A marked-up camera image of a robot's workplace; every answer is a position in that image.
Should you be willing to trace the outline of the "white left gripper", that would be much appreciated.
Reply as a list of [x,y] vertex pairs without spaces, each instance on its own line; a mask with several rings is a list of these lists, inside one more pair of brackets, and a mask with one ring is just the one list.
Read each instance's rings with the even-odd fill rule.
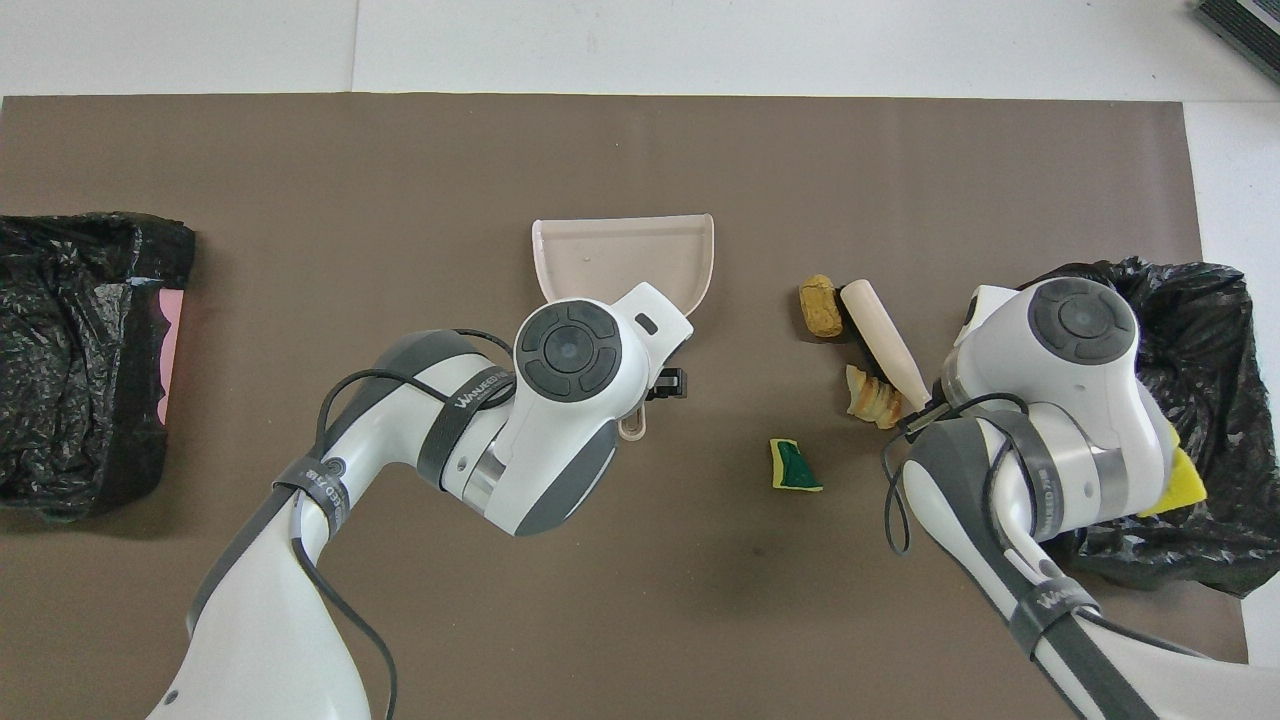
[[614,373],[608,383],[608,418],[634,413],[644,398],[685,398],[687,373],[664,366],[692,336],[689,319],[653,284],[641,282],[608,306],[618,328]]

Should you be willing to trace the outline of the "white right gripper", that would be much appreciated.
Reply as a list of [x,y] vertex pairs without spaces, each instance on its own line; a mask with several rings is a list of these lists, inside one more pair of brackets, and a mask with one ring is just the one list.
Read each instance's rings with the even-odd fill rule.
[[1033,345],[1030,293],[980,284],[970,297],[966,320],[943,363],[943,382],[932,386],[929,416],[951,410],[950,398],[974,398],[1018,387],[1021,361]]

